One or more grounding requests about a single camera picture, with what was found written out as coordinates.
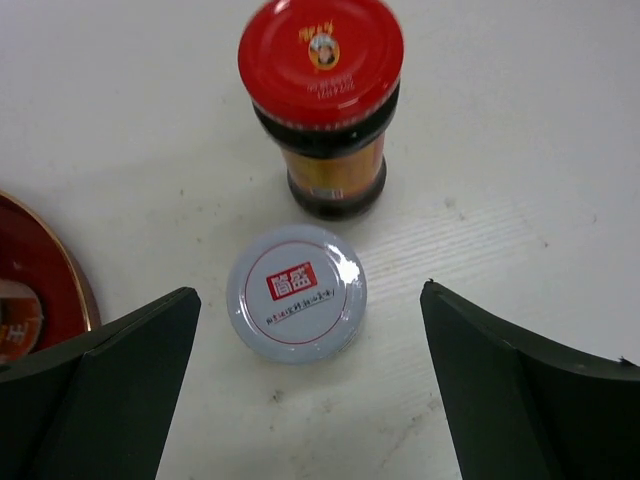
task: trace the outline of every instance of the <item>black jar base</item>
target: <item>black jar base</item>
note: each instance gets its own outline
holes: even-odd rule
[[[294,200],[302,209],[321,220],[339,221],[362,215],[369,210],[378,199],[387,180],[387,162],[382,159],[382,166],[378,176],[362,195],[345,200],[321,200],[311,197],[306,191],[299,188],[287,173],[287,182]]]

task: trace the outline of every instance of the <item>tabletop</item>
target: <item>tabletop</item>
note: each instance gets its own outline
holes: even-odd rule
[[[0,188],[38,211],[113,320],[202,301],[160,480],[460,478],[419,294],[640,361],[640,3],[392,0],[406,42],[385,192],[322,223],[287,190],[236,53],[258,0],[0,0]],[[363,331],[307,367],[235,335],[258,234],[331,229],[369,282]]]

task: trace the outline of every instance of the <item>red rectangle logo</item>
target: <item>red rectangle logo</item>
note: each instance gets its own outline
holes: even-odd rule
[[[276,301],[318,285],[311,262],[301,263],[267,277],[271,298]]]

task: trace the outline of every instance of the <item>object in bowl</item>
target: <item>object in bowl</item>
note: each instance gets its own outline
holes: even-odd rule
[[[33,349],[42,319],[42,306],[33,290],[0,278],[0,365]]]
[[[355,252],[336,235],[292,225],[259,237],[237,260],[227,309],[240,338],[281,363],[311,363],[351,342],[367,303]]]
[[[273,0],[250,20],[240,75],[307,212],[348,218],[382,193],[403,55],[400,26],[379,0]]]
[[[46,322],[34,351],[100,325],[93,293],[78,263],[28,207],[0,191],[0,278],[28,285]]]

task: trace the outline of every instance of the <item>bowl rim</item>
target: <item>bowl rim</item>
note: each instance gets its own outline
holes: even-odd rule
[[[73,284],[76,288],[76,292],[78,293],[78,300],[80,301],[80,309],[82,311],[82,320],[84,323],[85,332],[90,332],[92,330],[100,327],[100,318],[99,315],[91,315],[89,304],[87,302],[88,298],[93,296],[93,292],[89,286],[88,280],[86,280],[86,286],[83,285],[81,280],[81,276],[84,274],[79,273],[80,267],[77,265],[77,261],[71,255],[69,250],[67,250],[62,243],[62,240],[55,234],[55,232],[47,225],[47,223],[40,217],[37,213],[33,211],[30,207],[28,207],[25,203],[18,200],[13,195],[7,193],[5,190],[0,189],[0,198],[4,198],[9,202],[13,203],[15,206],[24,211],[27,215],[29,215],[49,236],[49,238],[53,241],[56,248],[62,254],[67,267],[69,268],[69,272],[71,273],[71,278],[73,280]]]

